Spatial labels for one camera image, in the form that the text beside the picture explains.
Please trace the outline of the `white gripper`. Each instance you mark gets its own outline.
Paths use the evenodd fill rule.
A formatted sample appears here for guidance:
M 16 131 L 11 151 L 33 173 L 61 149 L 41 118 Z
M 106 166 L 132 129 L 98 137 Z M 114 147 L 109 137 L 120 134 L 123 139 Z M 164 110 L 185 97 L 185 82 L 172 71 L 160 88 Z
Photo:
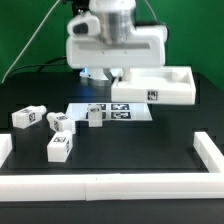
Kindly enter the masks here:
M 70 35 L 66 42 L 71 68 L 122 68 L 122 81 L 129 81 L 130 68 L 160 67 L 165 64 L 167 27 L 131 29 L 123 44 L 106 44 L 98 37 Z

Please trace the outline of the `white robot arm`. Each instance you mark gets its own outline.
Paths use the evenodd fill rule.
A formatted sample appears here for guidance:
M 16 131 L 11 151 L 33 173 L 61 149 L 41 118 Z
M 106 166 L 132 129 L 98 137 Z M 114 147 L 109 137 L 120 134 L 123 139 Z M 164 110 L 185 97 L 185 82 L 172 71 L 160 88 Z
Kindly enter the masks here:
M 106 85 L 132 68 L 165 64 L 168 28 L 134 20 L 136 0 L 89 0 L 88 10 L 67 25 L 66 56 L 81 80 Z

